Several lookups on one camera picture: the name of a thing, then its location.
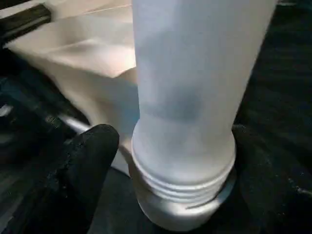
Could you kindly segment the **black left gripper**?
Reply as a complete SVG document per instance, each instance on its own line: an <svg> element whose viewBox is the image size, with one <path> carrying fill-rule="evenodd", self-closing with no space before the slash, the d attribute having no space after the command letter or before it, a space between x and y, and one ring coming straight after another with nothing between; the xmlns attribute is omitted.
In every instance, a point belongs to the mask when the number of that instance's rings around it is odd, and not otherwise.
<svg viewBox="0 0 312 234"><path fill-rule="evenodd" d="M74 131L59 118L61 114L89 123L44 72L7 47L51 20L44 4L0 20L1 157L37 151L50 137L72 137Z"/></svg>

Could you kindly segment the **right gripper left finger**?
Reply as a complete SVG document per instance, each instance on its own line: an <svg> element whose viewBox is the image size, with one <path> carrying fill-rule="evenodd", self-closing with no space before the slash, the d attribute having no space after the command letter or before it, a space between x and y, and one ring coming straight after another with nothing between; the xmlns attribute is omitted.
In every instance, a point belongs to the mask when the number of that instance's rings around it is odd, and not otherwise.
<svg viewBox="0 0 312 234"><path fill-rule="evenodd" d="M107 124L74 137L53 170L28 189L2 233L87 233L118 146L119 134Z"/></svg>

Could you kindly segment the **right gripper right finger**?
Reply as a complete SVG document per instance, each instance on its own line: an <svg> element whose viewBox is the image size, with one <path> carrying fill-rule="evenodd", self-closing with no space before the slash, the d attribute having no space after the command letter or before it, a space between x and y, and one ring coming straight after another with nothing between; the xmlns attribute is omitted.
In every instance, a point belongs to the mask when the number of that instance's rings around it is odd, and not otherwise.
<svg viewBox="0 0 312 234"><path fill-rule="evenodd" d="M312 173L281 140L234 125L236 169L247 206L268 234L312 232Z"/></svg>

